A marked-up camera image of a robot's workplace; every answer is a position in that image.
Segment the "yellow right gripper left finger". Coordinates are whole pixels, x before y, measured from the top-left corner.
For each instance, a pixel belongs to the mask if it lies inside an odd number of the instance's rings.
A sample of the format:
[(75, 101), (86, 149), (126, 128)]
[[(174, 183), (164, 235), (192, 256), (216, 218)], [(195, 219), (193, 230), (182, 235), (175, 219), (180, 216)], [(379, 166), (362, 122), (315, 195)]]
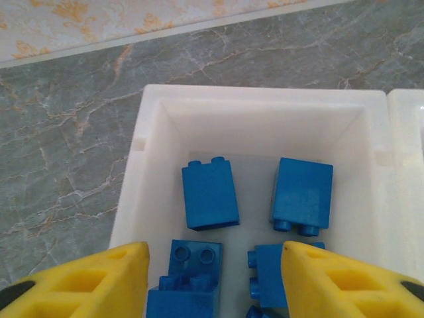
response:
[(23, 277), (0, 291), (0, 318), (142, 318), (149, 260), (133, 242)]

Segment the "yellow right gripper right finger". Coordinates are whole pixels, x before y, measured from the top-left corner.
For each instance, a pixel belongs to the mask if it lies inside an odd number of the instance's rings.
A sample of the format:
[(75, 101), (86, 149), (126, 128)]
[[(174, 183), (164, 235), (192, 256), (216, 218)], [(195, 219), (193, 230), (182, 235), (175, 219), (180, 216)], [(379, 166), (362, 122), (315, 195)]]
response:
[(424, 283), (409, 276), (295, 241), (281, 265), (290, 318), (424, 318)]

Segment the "blue lego brick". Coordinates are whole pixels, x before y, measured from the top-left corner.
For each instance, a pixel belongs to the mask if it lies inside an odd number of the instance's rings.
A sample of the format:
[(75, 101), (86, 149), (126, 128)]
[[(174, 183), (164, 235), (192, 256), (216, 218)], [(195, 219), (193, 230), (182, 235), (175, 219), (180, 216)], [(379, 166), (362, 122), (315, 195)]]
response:
[(146, 318), (218, 318), (219, 288), (210, 274), (161, 276), (148, 291)]
[(240, 224), (231, 163), (222, 156), (210, 163), (193, 160), (182, 168), (187, 227), (206, 231)]
[(332, 165), (280, 158), (270, 210), (273, 229), (296, 228), (301, 236), (319, 236), (329, 227), (332, 188)]
[(249, 278), (249, 294), (261, 308), (288, 308), (282, 278), (283, 246), (261, 244), (247, 252), (248, 267), (256, 270), (256, 276)]
[(221, 275), (223, 245), (218, 242), (172, 241), (168, 274), (194, 276), (209, 274), (214, 280)]
[(261, 308), (251, 305), (246, 313), (245, 318), (267, 318), (266, 314)]

